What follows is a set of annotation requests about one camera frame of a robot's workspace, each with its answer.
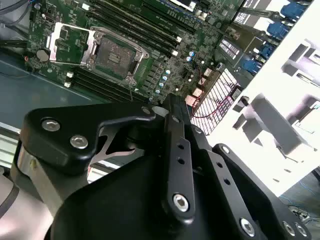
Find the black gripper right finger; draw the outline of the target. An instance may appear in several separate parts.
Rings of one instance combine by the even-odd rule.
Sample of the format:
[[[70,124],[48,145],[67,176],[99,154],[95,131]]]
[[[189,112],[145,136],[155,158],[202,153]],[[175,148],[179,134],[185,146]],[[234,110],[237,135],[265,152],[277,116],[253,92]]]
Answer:
[[[191,124],[189,109],[179,100],[192,160],[200,169],[202,194],[219,240],[310,240],[302,221],[225,144],[211,147],[204,133]]]

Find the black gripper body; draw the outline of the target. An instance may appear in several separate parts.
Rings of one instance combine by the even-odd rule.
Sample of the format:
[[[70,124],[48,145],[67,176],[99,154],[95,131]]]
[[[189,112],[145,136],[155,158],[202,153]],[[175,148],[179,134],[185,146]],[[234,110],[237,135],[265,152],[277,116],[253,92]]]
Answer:
[[[73,193],[53,240],[218,240],[184,126],[166,124],[163,153],[146,155]]]

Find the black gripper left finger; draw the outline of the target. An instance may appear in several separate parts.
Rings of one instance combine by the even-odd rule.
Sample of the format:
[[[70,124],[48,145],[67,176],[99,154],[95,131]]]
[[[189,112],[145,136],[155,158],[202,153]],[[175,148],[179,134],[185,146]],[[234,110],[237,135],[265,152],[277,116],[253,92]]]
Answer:
[[[185,126],[180,99],[32,110],[20,134],[19,169],[55,219],[76,191],[140,157],[161,155],[167,123]]]

